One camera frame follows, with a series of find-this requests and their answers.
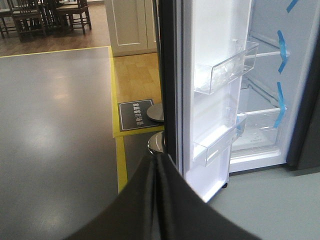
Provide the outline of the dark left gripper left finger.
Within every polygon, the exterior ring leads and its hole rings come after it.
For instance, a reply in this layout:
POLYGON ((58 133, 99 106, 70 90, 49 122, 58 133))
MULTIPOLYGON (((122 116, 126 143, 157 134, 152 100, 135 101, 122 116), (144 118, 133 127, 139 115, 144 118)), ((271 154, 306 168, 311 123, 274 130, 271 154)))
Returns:
POLYGON ((68 240, 151 240, 156 158, 144 156, 116 199, 68 240))

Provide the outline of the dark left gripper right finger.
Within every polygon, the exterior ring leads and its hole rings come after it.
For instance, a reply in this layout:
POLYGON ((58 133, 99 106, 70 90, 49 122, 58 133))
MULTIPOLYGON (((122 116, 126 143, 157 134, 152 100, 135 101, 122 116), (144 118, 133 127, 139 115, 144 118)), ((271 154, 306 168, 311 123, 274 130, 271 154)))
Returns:
POLYGON ((180 175, 167 154, 156 162, 156 201, 163 240, 257 240, 205 203, 180 175))

